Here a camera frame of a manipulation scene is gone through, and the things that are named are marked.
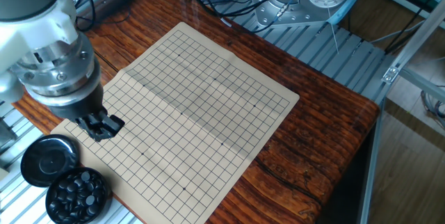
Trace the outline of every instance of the metal bracket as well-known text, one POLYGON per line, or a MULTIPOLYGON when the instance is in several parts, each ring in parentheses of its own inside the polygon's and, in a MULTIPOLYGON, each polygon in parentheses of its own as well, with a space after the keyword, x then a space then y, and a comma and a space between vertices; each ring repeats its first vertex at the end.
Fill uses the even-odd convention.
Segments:
POLYGON ((399 68, 391 66, 388 68, 387 72, 385 72, 385 75, 383 75, 382 80, 388 84, 391 84, 396 80, 400 72, 401 70, 399 68))

